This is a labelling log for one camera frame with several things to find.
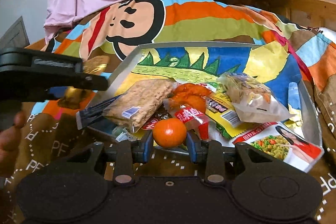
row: clear plastic bag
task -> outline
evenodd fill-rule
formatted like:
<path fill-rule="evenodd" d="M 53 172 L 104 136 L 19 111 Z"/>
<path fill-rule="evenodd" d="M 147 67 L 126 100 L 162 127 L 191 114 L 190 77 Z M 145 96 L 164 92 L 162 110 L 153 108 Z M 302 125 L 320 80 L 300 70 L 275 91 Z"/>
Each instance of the clear plastic bag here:
<path fill-rule="evenodd" d="M 281 122 L 292 117 L 264 84 L 245 73 L 224 73 L 221 82 L 243 122 Z"/>
<path fill-rule="evenodd" d="M 130 133 L 141 128 L 176 88 L 173 79 L 141 80 L 112 102 L 102 113 Z"/>
<path fill-rule="evenodd" d="M 187 130 L 195 130 L 202 140 L 214 139 L 216 123 L 207 115 L 187 104 L 180 105 L 173 99 L 163 100 L 163 105 L 170 115 L 185 124 Z"/>
<path fill-rule="evenodd" d="M 154 126 L 161 120 L 167 120 L 172 118 L 168 111 L 162 106 L 160 106 L 157 111 L 149 118 L 149 120 L 141 127 L 143 130 L 152 130 Z"/>

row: red snack package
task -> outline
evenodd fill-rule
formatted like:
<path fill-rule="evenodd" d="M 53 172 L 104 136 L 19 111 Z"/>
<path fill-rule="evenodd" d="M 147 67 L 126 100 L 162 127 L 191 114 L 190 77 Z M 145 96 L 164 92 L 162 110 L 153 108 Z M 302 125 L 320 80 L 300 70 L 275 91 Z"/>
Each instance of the red snack package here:
<path fill-rule="evenodd" d="M 151 130 L 158 121 L 167 120 L 171 117 L 172 116 L 167 112 L 167 110 L 163 106 L 160 106 L 141 128 L 144 130 Z"/>
<path fill-rule="evenodd" d="M 207 115 L 188 104 L 181 105 L 173 99 L 163 100 L 163 105 L 170 115 L 185 124 L 187 130 L 194 129 L 203 140 L 214 139 L 216 123 Z"/>
<path fill-rule="evenodd" d="M 196 85 L 192 83 L 186 83 L 179 85 L 174 90 L 174 96 L 172 99 L 180 105 L 188 104 L 189 106 L 197 109 L 198 111 L 205 113 L 206 101 L 204 97 L 211 94 L 211 90 L 208 90 L 202 85 Z"/>

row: metal tray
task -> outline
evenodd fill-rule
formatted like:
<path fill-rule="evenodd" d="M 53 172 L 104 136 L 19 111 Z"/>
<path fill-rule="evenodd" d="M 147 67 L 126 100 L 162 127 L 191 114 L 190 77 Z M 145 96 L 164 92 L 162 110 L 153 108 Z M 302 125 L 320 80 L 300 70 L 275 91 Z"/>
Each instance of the metal tray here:
<path fill-rule="evenodd" d="M 98 91 L 90 101 L 88 106 L 92 106 L 109 99 L 114 96 L 118 87 L 125 80 L 127 75 L 134 69 L 141 59 L 141 50 L 149 48 L 167 48 L 167 47 L 250 47 L 252 49 L 258 48 L 261 45 L 237 43 L 237 42 L 167 42 L 167 43 L 152 43 L 137 46 L 115 69 L 115 71 L 108 78 L 109 88 L 107 91 Z M 298 84 L 299 95 L 301 101 L 301 112 L 303 119 L 302 131 L 305 140 L 322 146 L 322 133 L 320 123 L 316 115 L 316 109 L 311 101 L 310 95 L 303 83 L 303 80 Z"/>

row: orange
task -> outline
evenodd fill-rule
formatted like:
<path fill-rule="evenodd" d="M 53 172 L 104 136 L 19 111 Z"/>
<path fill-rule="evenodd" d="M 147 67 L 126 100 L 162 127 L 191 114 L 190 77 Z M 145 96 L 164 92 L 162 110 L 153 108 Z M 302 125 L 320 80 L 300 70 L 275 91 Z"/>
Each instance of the orange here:
<path fill-rule="evenodd" d="M 187 129 L 177 118 L 170 118 L 157 122 L 153 129 L 155 142 L 163 148 L 181 145 L 187 137 Z"/>

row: human hand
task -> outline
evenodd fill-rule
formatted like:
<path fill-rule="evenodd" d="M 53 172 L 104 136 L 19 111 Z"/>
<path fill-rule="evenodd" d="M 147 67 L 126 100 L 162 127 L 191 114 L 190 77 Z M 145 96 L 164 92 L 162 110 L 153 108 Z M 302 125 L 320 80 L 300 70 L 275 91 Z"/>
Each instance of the human hand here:
<path fill-rule="evenodd" d="M 0 132 L 0 177 L 8 178 L 14 172 L 21 141 L 21 128 L 25 123 L 26 117 L 21 111 L 15 115 L 13 126 Z"/>

